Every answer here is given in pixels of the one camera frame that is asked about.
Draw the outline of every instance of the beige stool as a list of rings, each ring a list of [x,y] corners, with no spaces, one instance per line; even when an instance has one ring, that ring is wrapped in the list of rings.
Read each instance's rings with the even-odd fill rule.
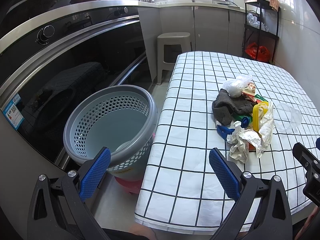
[[[163,33],[158,36],[158,82],[161,85],[162,71],[173,70],[175,63],[164,62],[164,46],[180,45],[182,53],[191,51],[190,33]]]

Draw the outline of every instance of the oven knob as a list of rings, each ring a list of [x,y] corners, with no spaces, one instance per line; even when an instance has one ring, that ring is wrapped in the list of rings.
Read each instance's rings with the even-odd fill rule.
[[[47,41],[54,35],[54,27],[52,25],[48,25],[44,27],[42,33],[40,34],[41,41]]]
[[[114,15],[115,16],[120,16],[123,15],[125,13],[128,13],[128,8],[127,7],[123,7],[123,8],[118,8],[115,12]]]
[[[120,14],[128,13],[128,8],[127,7],[121,8],[119,12]]]

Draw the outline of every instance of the tiled floor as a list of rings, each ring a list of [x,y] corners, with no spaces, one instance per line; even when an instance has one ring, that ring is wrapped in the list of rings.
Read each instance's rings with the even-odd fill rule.
[[[168,89],[172,72],[163,72],[163,82],[160,86],[153,85],[150,93],[158,107],[159,116],[164,104],[165,95]],[[134,210],[138,200],[137,194],[125,192],[116,182],[114,177],[107,175],[104,179],[92,213],[102,228],[110,228],[121,231],[128,231],[134,222]],[[309,205],[292,218],[296,223],[308,216],[313,206]],[[162,230],[154,230],[158,240],[208,240],[208,235],[184,235]]]

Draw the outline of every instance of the red plastic bag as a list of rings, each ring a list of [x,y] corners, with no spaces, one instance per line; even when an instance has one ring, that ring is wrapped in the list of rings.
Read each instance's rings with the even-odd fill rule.
[[[254,42],[249,44],[245,49],[245,52],[254,60],[256,59],[257,47],[258,47],[257,43]],[[266,63],[270,61],[270,51],[265,46],[259,46],[257,60],[266,62]]]

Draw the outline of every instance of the crumpled paper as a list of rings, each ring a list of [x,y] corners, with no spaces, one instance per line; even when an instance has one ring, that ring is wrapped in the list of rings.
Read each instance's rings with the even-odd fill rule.
[[[264,114],[259,122],[259,134],[261,135],[261,148],[257,149],[257,157],[260,158],[262,153],[267,150],[271,143],[272,132],[276,127],[273,120],[274,104],[272,101],[269,102],[268,111]]]
[[[272,102],[269,102],[268,111],[259,123],[259,134],[261,137],[254,130],[241,128],[240,121],[234,123],[235,131],[227,136],[228,143],[236,144],[230,148],[229,155],[231,158],[245,163],[248,160],[249,143],[256,148],[257,157],[260,158],[262,156],[262,153],[267,150],[271,143],[272,132],[275,127],[273,110],[274,105]]]

